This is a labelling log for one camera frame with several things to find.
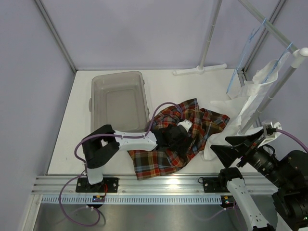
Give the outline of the white shirt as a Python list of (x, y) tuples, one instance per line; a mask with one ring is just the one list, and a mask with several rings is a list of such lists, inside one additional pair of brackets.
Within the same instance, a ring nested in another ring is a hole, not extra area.
[(211, 135), (206, 142), (203, 159), (206, 161), (216, 158), (216, 154), (210, 149), (211, 145), (226, 145), (227, 136), (237, 136), (246, 125), (250, 117), (259, 107), (267, 95), (272, 84), (278, 79), (278, 72), (283, 65), (277, 67), (266, 83), (262, 83), (267, 73), (271, 70), (276, 60), (270, 61), (261, 70), (257, 71), (251, 81), (245, 81), (244, 86), (237, 93), (231, 94), (227, 101), (211, 101), (211, 108), (220, 114), (227, 115), (230, 120), (221, 133)]

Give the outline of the red plaid shirt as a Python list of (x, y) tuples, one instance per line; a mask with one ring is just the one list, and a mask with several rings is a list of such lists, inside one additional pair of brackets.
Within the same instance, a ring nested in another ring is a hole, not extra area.
[(205, 108), (200, 108), (197, 99), (189, 99), (176, 106), (169, 106), (154, 117), (151, 131), (175, 127), (183, 120), (192, 122), (188, 137), (181, 149), (171, 151), (129, 151), (138, 180), (173, 174), (184, 168), (199, 152), (203, 151), (208, 138), (221, 133), (229, 117)]

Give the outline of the right aluminium frame post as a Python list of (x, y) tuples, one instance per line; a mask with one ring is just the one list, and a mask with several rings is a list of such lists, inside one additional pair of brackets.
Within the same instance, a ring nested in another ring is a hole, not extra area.
[(274, 25), (278, 21), (278, 18), (287, 2), (288, 0), (279, 0), (275, 5), (270, 17), (265, 21), (263, 29), (261, 30), (260, 35), (249, 54), (248, 60), (242, 68), (243, 73), (247, 73), (270, 34), (272, 34), (284, 47), (289, 45), (290, 40), (287, 39), (286, 36)]

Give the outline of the white clothes rack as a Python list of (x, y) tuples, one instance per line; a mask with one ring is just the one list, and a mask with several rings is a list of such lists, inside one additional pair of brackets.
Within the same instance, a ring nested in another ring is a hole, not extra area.
[[(264, 99), (259, 107), (254, 111), (254, 113), (249, 117), (249, 120), (244, 124), (244, 127), (240, 130), (241, 134), (245, 134), (248, 129), (252, 126), (253, 123), (255, 123), (256, 120), (258, 120), (259, 116), (262, 114), (264, 109), (268, 106), (268, 104), (272, 101), (274, 96), (278, 93), (278, 91), (282, 88), (282, 86), (285, 84), (285, 82), (289, 79), (289, 77), (293, 74), (293, 72), (302, 64), (302, 62), (308, 57), (308, 49), (302, 48), (298, 49), (293, 43), (287, 39), (287, 37), (279, 31), (274, 23), (277, 21), (280, 13), (284, 9), (286, 3), (288, 1), (286, 0), (280, 0), (278, 1), (277, 5), (275, 6), (275, 9), (273, 10), (271, 16), (269, 19), (267, 19), (265, 16), (263, 16), (249, 1), (247, 0), (241, 0), (239, 1), (248, 12), (250, 12), (259, 22), (261, 22), (261, 27), (263, 27), (263, 30), (249, 53), (249, 57), (247, 61), (245, 62), (244, 66), (241, 66), (245, 55), (247, 54), (249, 50), (249, 45), (253, 39), (253, 37), (258, 33), (258, 31), (252, 32), (252, 34), (248, 37), (247, 42), (243, 48), (243, 51), (241, 53), (241, 59), (238, 63), (237, 67), (235, 68), (230, 83), (228, 85), (227, 90), (231, 88), (231, 85), (233, 83), (233, 79), (235, 74), (242, 73), (245, 75), (247, 71), (249, 70), (250, 66), (252, 65), (253, 61), (256, 59), (258, 53), (261, 50), (261, 47), (265, 43), (266, 38), (268, 37), (268, 34), (272, 34), (278, 42), (280, 42), (285, 47), (284, 53), (291, 53), (294, 57), (294, 61), (288, 68), (288, 70), (285, 72), (285, 75), (282, 77), (282, 79), (279, 81), (279, 83), (274, 87), (273, 90), (270, 91), (269, 95), (266, 99)], [(205, 58), (210, 46), (210, 42), (214, 33), (216, 21), (218, 18), (218, 14), (222, 5), (221, 0), (214, 1), (215, 8), (214, 8), (214, 14), (211, 16), (211, 24), (210, 24), (210, 30), (207, 32), (207, 39), (205, 42), (205, 48), (203, 51), (203, 55), (201, 58), (201, 61), (199, 65), (195, 68), (191, 69), (182, 69), (182, 70), (175, 70), (173, 71), (173, 75), (175, 76), (181, 76), (181, 75), (189, 75), (189, 74), (203, 74), (208, 71), (218, 71), (223, 70), (227, 68), (226, 64), (220, 64), (220, 65), (213, 65), (213, 66), (205, 66)]]

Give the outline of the left aluminium frame post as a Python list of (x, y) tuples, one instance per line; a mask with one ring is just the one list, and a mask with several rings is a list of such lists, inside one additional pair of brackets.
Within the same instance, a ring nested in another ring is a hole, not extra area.
[(47, 8), (44, 5), (42, 0), (33, 0), (35, 6), (37, 7), (43, 21), (45, 22), (49, 32), (51, 33), (52, 38), (54, 39), (56, 45), (58, 46), (59, 50), (61, 51), (63, 57), (65, 58), (66, 62), (68, 63), (70, 69), (74, 74), (78, 71), (74, 61), (72, 60), (71, 56), (69, 55), (53, 21), (50, 14), (47, 11)]

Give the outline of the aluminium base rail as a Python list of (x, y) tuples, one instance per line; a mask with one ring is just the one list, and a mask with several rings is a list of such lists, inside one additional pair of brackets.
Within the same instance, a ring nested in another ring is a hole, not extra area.
[[(71, 175), (37, 176), (32, 194), (59, 194), (61, 188), (71, 180)], [(111, 195), (202, 195), (204, 188), (197, 175), (171, 175), (147, 180), (135, 176), (117, 176), (118, 190)], [(261, 175), (244, 175), (246, 188), (252, 195), (269, 195), (277, 191), (272, 183)]]

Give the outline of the light blue wire hanger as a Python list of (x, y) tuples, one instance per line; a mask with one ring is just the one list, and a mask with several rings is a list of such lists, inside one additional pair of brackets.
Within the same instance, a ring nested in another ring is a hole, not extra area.
[(229, 91), (230, 91), (230, 89), (232, 87), (235, 75), (237, 74), (239, 68), (241, 67), (247, 52), (250, 50), (250, 44), (251, 44), (252, 40), (254, 39), (255, 35), (259, 32), (259, 30), (264, 26), (266, 20), (267, 20), (267, 18), (265, 17), (264, 20), (262, 21), (262, 23), (260, 24), (260, 26), (258, 28), (254, 28), (251, 31), (250, 35), (248, 36), (248, 38), (246, 40), (246, 43), (245, 43), (245, 45), (243, 47), (243, 50), (242, 50), (242, 52), (241, 52), (241, 54), (239, 56), (239, 60), (238, 60), (237, 66), (234, 69), (233, 74), (231, 76), (231, 79), (229, 81), (229, 84), (228, 84), (228, 87), (227, 87), (227, 91), (226, 91), (227, 94), (229, 93)]

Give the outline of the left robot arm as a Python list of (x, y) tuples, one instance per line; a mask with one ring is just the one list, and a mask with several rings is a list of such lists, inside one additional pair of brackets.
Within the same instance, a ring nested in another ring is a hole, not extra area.
[(103, 188), (103, 166), (118, 151), (181, 151), (188, 141), (188, 132), (192, 128), (188, 120), (167, 128), (142, 133), (121, 132), (111, 125), (104, 125), (81, 141), (85, 156), (87, 187), (98, 192)]

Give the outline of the aluminium frame post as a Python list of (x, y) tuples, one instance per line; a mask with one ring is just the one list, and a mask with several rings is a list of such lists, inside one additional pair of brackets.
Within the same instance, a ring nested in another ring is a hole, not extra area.
[(288, 0), (279, 0), (275, 5), (270, 17), (265, 21), (263, 29), (261, 30), (260, 35), (249, 54), (248, 60), (242, 68), (243, 73), (247, 73), (270, 34), (272, 34), (284, 47), (289, 45), (290, 40), (287, 39), (286, 36), (274, 25), (278, 21), (278, 18), (287, 2)]
[(50, 14), (47, 11), (47, 8), (44, 5), (42, 0), (33, 0), (35, 6), (37, 7), (43, 21), (45, 22), (49, 32), (51, 33), (52, 38), (54, 39), (56, 45), (58, 46), (59, 50), (61, 51), (63, 57), (65, 58), (66, 62), (68, 63), (70, 69), (74, 74), (78, 71), (74, 61), (72, 60), (71, 56), (69, 55), (53, 21)]

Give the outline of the grey translucent plastic bin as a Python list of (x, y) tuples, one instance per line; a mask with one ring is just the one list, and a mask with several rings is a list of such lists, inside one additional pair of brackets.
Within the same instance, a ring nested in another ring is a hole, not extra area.
[(91, 132), (107, 124), (122, 132), (145, 132), (150, 119), (142, 73), (128, 71), (94, 77), (89, 111)]

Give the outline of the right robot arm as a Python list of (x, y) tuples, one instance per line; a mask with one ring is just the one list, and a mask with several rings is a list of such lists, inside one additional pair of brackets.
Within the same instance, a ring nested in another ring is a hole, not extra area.
[[(303, 149), (278, 160), (267, 138), (277, 133)], [(225, 138), (228, 145), (212, 145), (224, 168), (218, 186), (236, 201), (249, 231), (306, 231), (308, 229), (308, 148), (278, 128), (267, 127), (247, 136)], [(271, 194), (277, 213), (273, 227), (258, 209), (251, 193)]]

